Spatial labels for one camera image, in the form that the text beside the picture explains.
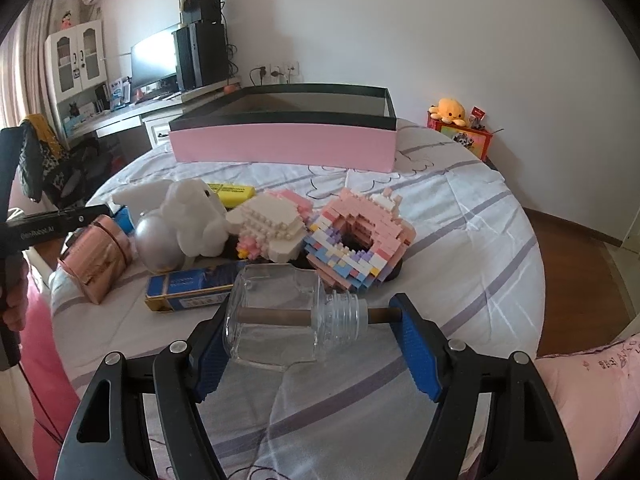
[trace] hand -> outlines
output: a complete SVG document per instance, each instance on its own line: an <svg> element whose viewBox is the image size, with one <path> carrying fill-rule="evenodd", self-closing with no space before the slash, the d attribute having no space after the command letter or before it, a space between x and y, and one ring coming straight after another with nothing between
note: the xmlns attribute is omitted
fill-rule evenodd
<svg viewBox="0 0 640 480"><path fill-rule="evenodd" d="M24 330L27 321L27 307L29 306L29 300L27 298L27 288L29 286L27 279L28 273L29 264L23 260L22 269L20 270L20 281L9 291L6 297L7 310L2 313L2 320L5 325L9 327L9 330L13 332Z"/></svg>

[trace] red box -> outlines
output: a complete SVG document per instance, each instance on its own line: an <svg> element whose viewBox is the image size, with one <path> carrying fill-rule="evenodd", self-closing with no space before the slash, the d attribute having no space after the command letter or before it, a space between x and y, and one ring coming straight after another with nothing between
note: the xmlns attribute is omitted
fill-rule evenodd
<svg viewBox="0 0 640 480"><path fill-rule="evenodd" d="M485 130L475 130L464 126L456 126L454 123L445 124L437 119L429 117L427 127L445 134L449 139L462 144L480 160L486 159L486 152L494 134Z"/></svg>

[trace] striped bedsheet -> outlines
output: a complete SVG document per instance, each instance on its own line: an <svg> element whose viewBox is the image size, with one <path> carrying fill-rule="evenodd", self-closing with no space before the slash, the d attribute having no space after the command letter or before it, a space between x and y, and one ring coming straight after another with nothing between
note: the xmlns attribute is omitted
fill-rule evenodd
<svg viewBox="0 0 640 480"><path fill-rule="evenodd" d="M146 153L92 199L106 202L134 183L199 177L206 182L286 187L319 208L343 186L365 194L390 187L417 230L398 279L366 294L383 305L405 292L422 316L477 352L534 355L544 314L536 238L501 175L442 134L398 123L396 172L251 163L176 163L169 144ZM82 394L110 351L151 354L187 337L210 308L168 314L143 301L148 272L135 261L101 305L87 302L61 270L52 283L54 337L66 373ZM158 473L173 478L153 397L145 400ZM324 364L285 374L230 364L219 390L199 406L231 480L401 479L433 418L388 327ZM468 466L482 443L488 399L478 404Z"/></svg>

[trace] computer monitor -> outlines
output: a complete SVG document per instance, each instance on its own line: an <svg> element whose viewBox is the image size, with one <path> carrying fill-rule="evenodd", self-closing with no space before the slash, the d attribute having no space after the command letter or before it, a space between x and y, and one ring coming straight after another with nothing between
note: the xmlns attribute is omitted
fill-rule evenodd
<svg viewBox="0 0 640 480"><path fill-rule="evenodd" d="M175 75L174 35L178 24L156 32L131 47L131 86L140 88Z"/></svg>

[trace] cushion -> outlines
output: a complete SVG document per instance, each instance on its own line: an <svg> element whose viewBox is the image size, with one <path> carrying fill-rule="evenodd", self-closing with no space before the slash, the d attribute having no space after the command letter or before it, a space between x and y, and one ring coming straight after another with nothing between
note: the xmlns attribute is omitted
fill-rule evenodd
<svg viewBox="0 0 640 480"><path fill-rule="evenodd" d="M595 479L640 412L640 334L535 364L564 424L580 480Z"/></svg>

